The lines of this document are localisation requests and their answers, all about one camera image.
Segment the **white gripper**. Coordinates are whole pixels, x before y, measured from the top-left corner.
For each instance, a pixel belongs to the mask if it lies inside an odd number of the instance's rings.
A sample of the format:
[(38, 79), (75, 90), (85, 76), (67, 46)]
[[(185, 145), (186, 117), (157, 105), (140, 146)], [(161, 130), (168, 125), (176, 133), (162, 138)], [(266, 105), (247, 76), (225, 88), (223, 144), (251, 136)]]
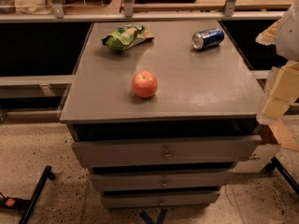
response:
[[(275, 45), (279, 23), (280, 21), (275, 21), (259, 33), (255, 41), (265, 46)], [(257, 121), (262, 125), (272, 124), (280, 119), (298, 98), (299, 62), (287, 61), (281, 68), (273, 67), (266, 80)]]

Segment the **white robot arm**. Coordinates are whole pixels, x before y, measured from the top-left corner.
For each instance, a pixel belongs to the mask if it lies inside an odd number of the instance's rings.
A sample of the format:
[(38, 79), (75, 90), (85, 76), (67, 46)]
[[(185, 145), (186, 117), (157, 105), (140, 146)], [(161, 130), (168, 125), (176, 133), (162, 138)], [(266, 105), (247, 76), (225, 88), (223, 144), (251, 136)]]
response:
[(287, 59), (281, 68), (273, 67), (267, 77), (257, 121), (269, 125), (280, 119), (299, 98), (299, 0), (282, 18), (256, 37), (262, 45), (275, 45), (278, 56)]

